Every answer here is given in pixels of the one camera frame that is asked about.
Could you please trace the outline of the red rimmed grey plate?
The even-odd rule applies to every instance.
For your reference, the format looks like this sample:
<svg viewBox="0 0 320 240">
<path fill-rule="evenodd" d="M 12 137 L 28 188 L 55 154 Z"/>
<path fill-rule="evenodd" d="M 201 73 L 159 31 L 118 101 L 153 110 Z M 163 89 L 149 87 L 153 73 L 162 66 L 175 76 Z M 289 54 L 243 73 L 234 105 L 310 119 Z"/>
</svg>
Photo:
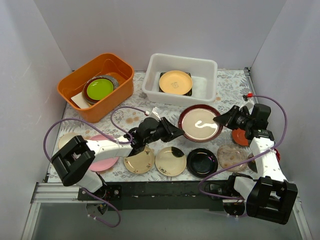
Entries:
<svg viewBox="0 0 320 240">
<path fill-rule="evenodd" d="M 212 106 L 192 105 L 180 114 L 178 127 L 184 131 L 184 137 L 192 142 L 210 142 L 222 132 L 223 126 L 214 121 L 214 118 L 220 115 Z"/>
</svg>

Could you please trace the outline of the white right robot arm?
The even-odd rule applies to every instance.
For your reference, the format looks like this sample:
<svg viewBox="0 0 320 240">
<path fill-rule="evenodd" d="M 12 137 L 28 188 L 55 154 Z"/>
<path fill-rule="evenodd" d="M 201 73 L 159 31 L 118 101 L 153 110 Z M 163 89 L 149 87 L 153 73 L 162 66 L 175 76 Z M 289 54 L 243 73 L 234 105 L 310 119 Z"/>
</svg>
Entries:
<svg viewBox="0 0 320 240">
<path fill-rule="evenodd" d="M 245 131 L 245 138 L 255 157 L 259 178 L 233 173 L 227 180 L 225 190 L 232 199 L 240 196 L 245 200 L 248 216 L 285 225 L 291 215 L 298 188 L 280 169 L 276 153 L 274 136 L 267 129 L 271 108 L 256 103 L 252 111 L 247 107 L 233 106 L 228 112 L 216 116 L 213 120 L 220 126 L 231 130 Z"/>
</svg>

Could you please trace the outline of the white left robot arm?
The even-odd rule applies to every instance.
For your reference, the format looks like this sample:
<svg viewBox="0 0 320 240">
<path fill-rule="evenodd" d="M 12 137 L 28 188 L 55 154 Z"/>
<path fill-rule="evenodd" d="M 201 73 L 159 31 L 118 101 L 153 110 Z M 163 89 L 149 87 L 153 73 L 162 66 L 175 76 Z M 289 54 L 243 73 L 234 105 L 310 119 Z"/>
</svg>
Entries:
<svg viewBox="0 0 320 240">
<path fill-rule="evenodd" d="M 150 143 L 158 140 L 167 143 L 184 133 L 165 117 L 147 117 L 138 127 L 118 138 L 107 136 L 106 140 L 85 140 L 81 135 L 76 135 L 51 157 L 50 162 L 65 187 L 77 185 L 95 200 L 101 200 L 107 191 L 102 178 L 89 170 L 94 161 L 132 157 Z"/>
</svg>

